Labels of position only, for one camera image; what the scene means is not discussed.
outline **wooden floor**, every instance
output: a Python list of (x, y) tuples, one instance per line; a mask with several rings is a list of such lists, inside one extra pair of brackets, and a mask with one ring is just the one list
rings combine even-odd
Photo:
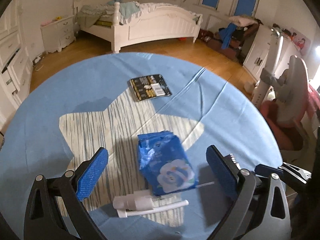
[[(172, 56), (203, 66), (233, 84), (248, 98), (250, 97), (244, 91), (243, 86), (246, 81), (253, 81), (252, 77), (239, 63), (209, 49), (200, 40), (197, 40), (195, 44), (192, 43), (192, 38), (185, 41), (179, 41), (178, 39), (150, 41), (121, 48), (120, 52), (131, 51)], [(39, 71), (33, 71), (30, 92), (46, 79), (71, 64), (108, 53), (112, 53), (110, 42), (82, 32), (77, 40), (62, 49), (62, 52), (49, 53), (37, 64), (37, 68), (43, 66)]]

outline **white label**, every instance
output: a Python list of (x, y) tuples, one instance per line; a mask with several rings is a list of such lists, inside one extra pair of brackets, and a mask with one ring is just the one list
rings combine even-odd
[(153, 91), (155, 92), (156, 96), (164, 96), (165, 92), (163, 91), (162, 87), (160, 86), (159, 83), (151, 84), (151, 87)]

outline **bed post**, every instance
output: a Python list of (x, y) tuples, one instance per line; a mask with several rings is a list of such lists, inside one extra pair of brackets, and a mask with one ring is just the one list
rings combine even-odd
[(112, 19), (112, 30), (113, 30), (113, 42), (111, 42), (111, 49), (113, 51), (113, 53), (119, 53), (120, 50), (120, 46), (118, 46), (117, 44), (117, 40), (116, 40), (116, 28), (119, 25), (120, 22), (120, 3), (119, 2), (115, 2), (115, 11), (113, 13), (113, 19)]
[(201, 23), (202, 23), (202, 14), (199, 15), (199, 19), (198, 19), (198, 22), (197, 22), (198, 31), (196, 32), (196, 36), (193, 37), (193, 43), (195, 43), (196, 39), (198, 38)]

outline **poster with children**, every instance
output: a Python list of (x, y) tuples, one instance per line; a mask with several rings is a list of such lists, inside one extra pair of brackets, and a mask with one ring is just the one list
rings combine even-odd
[(302, 33), (298, 32), (296, 29), (291, 28), (291, 40), (297, 46), (297, 49), (300, 51), (301, 56), (305, 56), (310, 48), (311, 41)]

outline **white bed frame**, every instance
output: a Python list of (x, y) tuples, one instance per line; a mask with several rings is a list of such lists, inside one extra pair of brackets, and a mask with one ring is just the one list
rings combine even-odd
[[(85, 4), (97, 6), (110, 0), (74, 0), (74, 11), (81, 10)], [(91, 33), (111, 42), (113, 53), (119, 53), (121, 47), (146, 41), (155, 41), (171, 38), (193, 37), (196, 41), (202, 22), (202, 14), (198, 14), (196, 23), (194, 16), (187, 10), (175, 6), (161, 6), (156, 10), (144, 14), (130, 23), (119, 24), (120, 4), (115, 3), (113, 25), (110, 27), (93, 25), (81, 30)]]

